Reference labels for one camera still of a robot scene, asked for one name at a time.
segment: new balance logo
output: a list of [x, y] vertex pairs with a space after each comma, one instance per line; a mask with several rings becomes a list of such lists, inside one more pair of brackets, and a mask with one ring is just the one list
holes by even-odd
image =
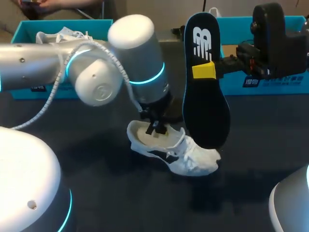
[[163, 159], [165, 162], [167, 162], [169, 164], [171, 164], [171, 163], [173, 163], [173, 162], [175, 162], [179, 159], [179, 157], [170, 156], [170, 155], [168, 155], [168, 153], [162, 152], [162, 151], [149, 151], [149, 153], [160, 157], [161, 159]]
[[211, 61], [211, 53], [209, 52], [211, 50], [211, 33], [209, 30], [195, 27], [193, 29], [193, 42], [197, 45], [197, 47], [194, 47], [194, 55], [205, 57], [206, 60]]

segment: shoe sole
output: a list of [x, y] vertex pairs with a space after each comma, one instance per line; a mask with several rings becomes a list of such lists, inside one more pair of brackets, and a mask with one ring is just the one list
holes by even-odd
[[[205, 42], [204, 50], [197, 51], [202, 46], [194, 43], [194, 36], [198, 36], [202, 43]], [[208, 41], [211, 40], [210, 50], [206, 47], [208, 45], [205, 37], [208, 37]], [[206, 149], [218, 149], [225, 143], [230, 130], [230, 111], [219, 80], [207, 76], [195, 79], [192, 67], [219, 61], [220, 44], [220, 29], [214, 16], [198, 13], [188, 20], [184, 32], [186, 89], [183, 119], [190, 136], [200, 147]]]

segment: black tabletop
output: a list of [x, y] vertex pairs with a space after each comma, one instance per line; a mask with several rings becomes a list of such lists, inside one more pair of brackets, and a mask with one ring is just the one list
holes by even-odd
[[[164, 46], [169, 83], [182, 96], [182, 47]], [[206, 177], [172, 174], [159, 160], [130, 151], [126, 127], [139, 114], [123, 87], [110, 104], [55, 101], [24, 131], [56, 153], [81, 232], [273, 232], [268, 197], [273, 187], [309, 163], [309, 96], [227, 97], [231, 133], [220, 169]], [[44, 101], [0, 95], [0, 125], [34, 116]]]

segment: white robotic arm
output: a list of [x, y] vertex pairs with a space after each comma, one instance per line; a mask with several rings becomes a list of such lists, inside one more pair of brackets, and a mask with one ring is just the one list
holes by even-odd
[[124, 79], [141, 115], [152, 122], [166, 121], [163, 115], [173, 98], [154, 30], [149, 18], [129, 15], [112, 25], [109, 42], [0, 45], [1, 91], [54, 83], [43, 109], [30, 122], [14, 129], [21, 129], [41, 116], [59, 83], [67, 81], [84, 103], [101, 106], [117, 96]]

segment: teal box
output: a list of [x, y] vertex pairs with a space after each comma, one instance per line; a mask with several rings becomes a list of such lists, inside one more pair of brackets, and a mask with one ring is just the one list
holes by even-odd
[[[35, 37], [39, 31], [55, 34], [63, 27], [80, 31], [83, 34], [88, 31], [89, 36], [92, 36], [93, 39], [107, 40], [107, 33], [111, 25], [112, 20], [108, 19], [22, 21], [11, 43], [35, 43]], [[46, 85], [14, 90], [11, 91], [11, 94], [15, 99], [47, 99], [52, 87], [52, 85]], [[55, 99], [78, 99], [78, 96], [70, 83], [63, 83], [59, 86]]]
[[[217, 18], [221, 45], [237, 45], [253, 39], [250, 32], [252, 17]], [[302, 16], [286, 16], [286, 29], [300, 31], [305, 23]], [[272, 95], [309, 93], [309, 73], [301, 73], [273, 80], [257, 80], [244, 72], [234, 72], [220, 79], [220, 87], [225, 95]]]

